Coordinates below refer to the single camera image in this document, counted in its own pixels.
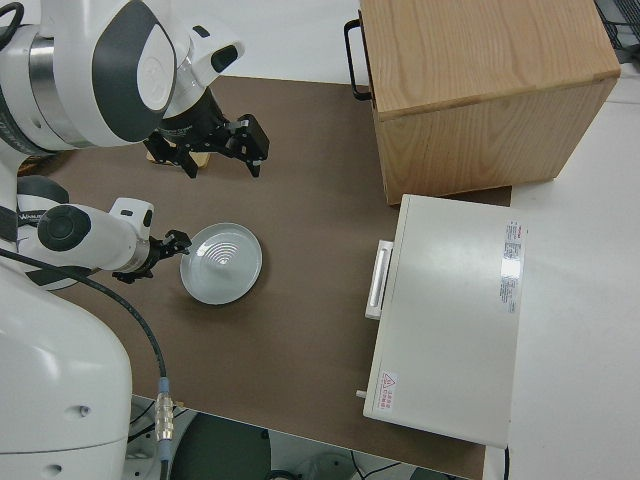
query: label sticker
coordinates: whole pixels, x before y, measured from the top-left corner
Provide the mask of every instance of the label sticker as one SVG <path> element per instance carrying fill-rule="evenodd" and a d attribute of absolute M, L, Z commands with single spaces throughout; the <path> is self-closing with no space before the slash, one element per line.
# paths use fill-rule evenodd
<path fill-rule="evenodd" d="M 393 411 L 393 399 L 396 395 L 396 385 L 398 384 L 398 374 L 382 371 L 378 379 L 378 401 L 376 408 L 383 412 Z"/>
<path fill-rule="evenodd" d="M 509 313 L 515 313 L 518 307 L 523 233 L 522 225 L 512 221 L 507 225 L 504 234 L 504 250 L 500 272 L 500 301 Z"/>

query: box handle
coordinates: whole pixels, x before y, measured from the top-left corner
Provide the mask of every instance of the box handle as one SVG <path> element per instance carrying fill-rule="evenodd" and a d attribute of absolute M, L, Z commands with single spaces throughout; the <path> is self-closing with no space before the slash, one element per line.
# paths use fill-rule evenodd
<path fill-rule="evenodd" d="M 349 32 L 354 28 L 362 28 L 359 18 L 350 20 L 344 25 L 344 44 L 347 48 L 347 63 L 349 64 L 349 77 L 351 78 L 351 91 L 356 100 L 371 100 L 371 92 L 361 92 L 356 86 L 356 76 L 353 71 L 353 57 L 351 56 L 351 43 L 349 43 Z"/>
<path fill-rule="evenodd" d="M 380 240 L 378 242 L 378 253 L 376 253 L 376 263 L 371 276 L 371 288 L 364 316 L 372 320 L 380 320 L 382 316 L 382 301 L 384 300 L 384 289 L 387 286 L 387 276 L 389 275 L 389 263 L 391 262 L 391 252 L 393 242 Z"/>

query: wooden block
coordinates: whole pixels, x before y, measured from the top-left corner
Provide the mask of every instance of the wooden block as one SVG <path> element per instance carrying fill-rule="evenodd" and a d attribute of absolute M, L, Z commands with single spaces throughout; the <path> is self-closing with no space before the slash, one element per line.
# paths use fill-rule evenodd
<path fill-rule="evenodd" d="M 620 67 L 592 0 L 361 0 L 388 202 L 555 177 Z"/>
<path fill-rule="evenodd" d="M 381 122 L 374 115 L 387 202 L 555 178 L 615 85 L 495 99 Z"/>
<path fill-rule="evenodd" d="M 196 162 L 196 165 L 198 165 L 198 168 L 205 168 L 209 164 L 209 158 L 211 158 L 211 153 L 209 152 L 191 153 L 191 158 L 193 158 L 193 161 Z M 153 159 L 153 157 L 149 152 L 147 152 L 147 160 L 155 163 L 155 160 Z"/>

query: brown table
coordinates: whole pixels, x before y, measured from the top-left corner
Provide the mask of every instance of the brown table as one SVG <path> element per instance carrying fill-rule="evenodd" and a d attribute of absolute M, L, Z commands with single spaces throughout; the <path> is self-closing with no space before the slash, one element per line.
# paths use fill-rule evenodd
<path fill-rule="evenodd" d="M 258 281 L 225 306 L 189 296 L 179 258 L 131 286 L 105 272 L 96 276 L 151 324 L 174 398 L 241 422 L 481 478 L 483 446 L 365 418 L 355 397 L 366 389 L 377 331 L 364 318 L 377 242 L 393 240 L 398 217 L 385 203 L 370 106 L 354 101 L 346 85 L 223 78 L 215 93 L 227 116 L 254 113 L 270 137 L 257 180 L 221 156 L 190 180 L 180 169 L 150 164 L 140 145 L 77 152 L 49 172 L 74 203 L 109 210 L 117 196 L 152 202 L 156 237 L 235 222 L 260 240 Z M 504 203 L 509 195 L 481 198 Z M 133 320 L 84 287 L 60 294 L 115 331 L 131 358 L 134 392 L 154 397 L 156 364 Z"/>

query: wooden box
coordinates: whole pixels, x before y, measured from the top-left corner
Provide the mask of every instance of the wooden box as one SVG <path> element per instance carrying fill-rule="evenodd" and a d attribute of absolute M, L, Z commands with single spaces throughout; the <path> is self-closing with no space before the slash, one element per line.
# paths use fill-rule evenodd
<path fill-rule="evenodd" d="M 551 179 L 620 67 L 592 0 L 361 0 L 387 201 Z"/>

